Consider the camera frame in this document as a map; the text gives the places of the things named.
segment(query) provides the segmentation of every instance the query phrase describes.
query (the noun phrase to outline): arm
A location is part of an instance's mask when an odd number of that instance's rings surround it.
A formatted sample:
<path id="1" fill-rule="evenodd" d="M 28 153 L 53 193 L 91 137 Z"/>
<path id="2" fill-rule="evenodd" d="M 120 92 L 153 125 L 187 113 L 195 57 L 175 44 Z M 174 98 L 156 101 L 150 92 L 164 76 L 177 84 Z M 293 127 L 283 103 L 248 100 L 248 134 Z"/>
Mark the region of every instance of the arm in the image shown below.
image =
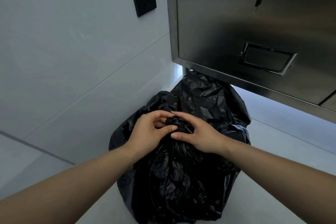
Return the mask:
<path id="1" fill-rule="evenodd" d="M 124 146 L 0 201 L 1 223 L 75 223 L 128 168 L 177 129 L 164 124 L 171 116 L 165 111 L 145 114 Z"/>
<path id="2" fill-rule="evenodd" d="M 172 138 L 229 159 L 303 221 L 335 222 L 336 176 L 228 138 L 190 114 L 173 113 L 188 121 L 195 131 L 173 133 Z"/>

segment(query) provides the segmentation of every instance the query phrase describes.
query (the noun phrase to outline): grout line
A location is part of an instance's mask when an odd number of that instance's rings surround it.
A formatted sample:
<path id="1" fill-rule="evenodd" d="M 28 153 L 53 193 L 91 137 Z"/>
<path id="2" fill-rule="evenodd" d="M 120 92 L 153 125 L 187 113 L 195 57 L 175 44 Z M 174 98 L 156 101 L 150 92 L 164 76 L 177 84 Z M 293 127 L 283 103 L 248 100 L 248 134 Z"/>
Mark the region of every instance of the grout line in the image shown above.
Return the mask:
<path id="1" fill-rule="evenodd" d="M 289 135 L 289 136 L 292 136 L 292 137 L 294 137 L 294 138 L 296 138 L 296 139 L 299 139 L 299 140 L 301 140 L 301 141 L 303 141 L 303 142 L 305 142 L 305 143 L 307 143 L 307 144 L 310 144 L 310 145 L 312 145 L 312 146 L 315 146 L 315 147 L 317 147 L 317 148 L 319 148 L 319 149 L 321 149 L 321 150 L 324 150 L 324 151 L 326 151 L 326 152 L 329 152 L 329 153 L 331 153 L 331 154 L 336 155 L 335 153 L 333 153 L 333 152 L 331 152 L 331 151 L 328 151 L 328 150 L 326 150 L 326 149 L 321 148 L 320 146 L 314 145 L 314 144 L 312 144 L 312 143 L 310 143 L 310 142 L 307 142 L 307 141 L 305 141 L 305 140 L 303 140 L 303 139 L 301 139 L 301 138 L 298 138 L 298 137 L 296 137 L 296 136 L 293 136 L 293 135 L 291 135 L 291 134 L 289 134 L 289 133 L 287 133 L 287 132 L 285 132 L 285 131 L 282 131 L 282 130 L 280 130 L 280 129 L 278 129 L 278 128 L 275 128 L 275 127 L 273 127 L 273 126 L 271 126 L 271 125 L 268 125 L 268 124 L 265 123 L 265 122 L 259 121 L 259 120 L 255 119 L 255 118 L 252 118 L 252 117 L 251 117 L 251 119 L 256 120 L 256 121 L 258 121 L 258 122 L 260 122 L 260 123 L 262 123 L 262 124 L 265 124 L 265 125 L 267 125 L 267 126 L 269 126 L 269 127 L 271 127 L 271 128 L 274 128 L 274 129 L 276 129 L 276 130 L 279 130 L 279 131 L 281 131 L 282 133 L 285 133 L 285 134 L 287 134 L 287 135 Z"/>
<path id="2" fill-rule="evenodd" d="M 12 139 L 12 140 L 17 141 L 17 142 L 19 142 L 19 143 L 22 143 L 22 144 L 24 144 L 25 146 L 28 146 L 28 147 L 33 148 L 33 149 L 35 149 L 35 150 L 38 150 L 38 151 L 40 151 L 40 152 L 42 152 L 42 153 L 44 153 L 44 154 L 47 154 L 47 155 L 52 156 L 52 157 L 54 157 L 54 158 L 57 158 L 57 159 L 59 159 L 59 160 L 61 160 L 61 161 L 63 161 L 63 162 L 66 162 L 66 163 L 71 164 L 71 165 L 75 165 L 75 163 L 73 163 L 73 162 L 71 162 L 71 161 L 69 161 L 69 160 L 67 160 L 67 159 L 61 158 L 61 157 L 59 157 L 59 156 L 57 156 L 57 155 L 55 155 L 55 154 L 52 154 L 52 153 L 49 152 L 49 151 L 43 150 L 43 149 L 40 148 L 40 147 L 37 147 L 37 146 L 35 146 L 35 145 L 33 145 L 33 144 L 30 144 L 30 143 L 28 143 L 28 142 L 26 142 L 26 141 L 23 141 L 23 140 L 21 140 L 21 139 L 15 137 L 15 136 L 12 136 L 12 135 L 10 135 L 10 134 L 7 134 L 6 132 L 3 132 L 3 131 L 1 131 L 1 130 L 0 130 L 0 135 L 3 135 L 3 136 L 5 136 L 5 137 L 7 137 L 8 139 Z"/>
<path id="3" fill-rule="evenodd" d="M 133 57 L 130 61 L 128 61 L 126 64 L 124 64 L 122 67 L 118 68 L 116 71 L 114 71 L 112 74 L 110 74 L 108 77 L 106 77 L 104 80 L 102 80 L 101 82 L 99 82 L 97 85 L 95 85 L 94 87 L 92 87 L 90 90 L 88 90 L 86 93 L 84 93 L 84 95 L 82 95 L 81 97 L 79 97 L 78 99 L 76 99 L 73 103 L 69 104 L 67 107 L 65 107 L 63 110 L 61 110 L 59 113 L 55 114 L 54 116 L 52 116 L 52 118 L 50 118 L 49 120 L 47 120 L 46 122 L 44 122 L 42 125 L 40 125 L 37 129 L 35 129 L 33 132 L 29 133 L 24 139 L 27 139 L 28 137 L 30 137 L 33 133 L 35 133 L 36 131 L 38 131 L 41 127 L 43 127 L 45 124 L 47 124 L 48 122 L 50 122 L 52 119 L 54 119 L 56 116 L 60 115 L 62 112 L 64 112 L 66 109 L 68 109 L 70 106 L 72 106 L 74 103 L 76 103 L 78 100 L 80 100 L 81 98 L 83 98 L 86 94 L 88 94 L 91 90 L 93 90 L 95 87 L 97 87 L 98 85 L 102 84 L 105 80 L 107 80 L 108 78 L 110 78 L 113 74 L 115 74 L 116 72 L 118 72 L 120 69 L 122 69 L 124 66 L 126 66 L 128 63 L 130 63 L 132 60 L 134 60 L 137 56 L 139 56 L 141 53 L 145 52 L 146 50 L 148 50 L 148 48 L 150 48 L 152 45 L 156 44 L 158 41 L 160 41 L 162 38 L 164 38 L 166 35 L 168 35 L 168 33 L 166 33 L 165 35 L 163 35 L 161 38 L 159 38 L 158 40 L 156 40 L 154 43 L 152 43 L 150 46 L 148 46 L 146 49 L 144 49 L 142 52 L 140 52 L 138 55 L 136 55 L 135 57 Z"/>

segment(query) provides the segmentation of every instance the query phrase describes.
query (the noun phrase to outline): trash bag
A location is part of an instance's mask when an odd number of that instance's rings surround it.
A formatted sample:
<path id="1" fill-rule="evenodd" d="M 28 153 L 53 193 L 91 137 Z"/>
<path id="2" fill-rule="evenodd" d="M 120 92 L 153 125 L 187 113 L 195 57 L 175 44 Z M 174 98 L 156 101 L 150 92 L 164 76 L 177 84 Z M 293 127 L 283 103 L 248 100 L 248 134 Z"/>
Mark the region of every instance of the trash bag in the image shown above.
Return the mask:
<path id="1" fill-rule="evenodd" d="M 190 113 L 235 140 L 251 144 L 246 127 L 250 116 L 238 93 L 228 83 L 192 71 L 171 92 L 161 91 L 112 134 L 108 149 L 129 139 L 137 119 L 155 110 Z M 194 128 L 178 117 L 167 125 L 178 132 Z M 167 135 L 157 148 L 117 181 L 124 203 L 140 224 L 217 220 L 240 169 L 217 154 L 203 153 Z"/>

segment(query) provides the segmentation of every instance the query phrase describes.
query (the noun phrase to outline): right hand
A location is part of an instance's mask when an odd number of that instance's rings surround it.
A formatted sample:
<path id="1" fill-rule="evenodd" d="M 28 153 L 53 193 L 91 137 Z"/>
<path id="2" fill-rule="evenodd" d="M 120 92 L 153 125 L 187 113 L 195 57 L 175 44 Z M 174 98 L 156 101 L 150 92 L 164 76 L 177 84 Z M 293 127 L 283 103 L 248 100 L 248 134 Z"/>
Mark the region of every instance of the right hand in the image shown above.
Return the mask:
<path id="1" fill-rule="evenodd" d="M 173 111 L 172 114 L 183 118 L 195 128 L 193 134 L 174 132 L 171 134 L 173 139 L 191 143 L 196 149 L 203 152 L 223 155 L 226 143 L 229 143 L 231 138 L 222 135 L 210 124 L 191 114 Z"/>

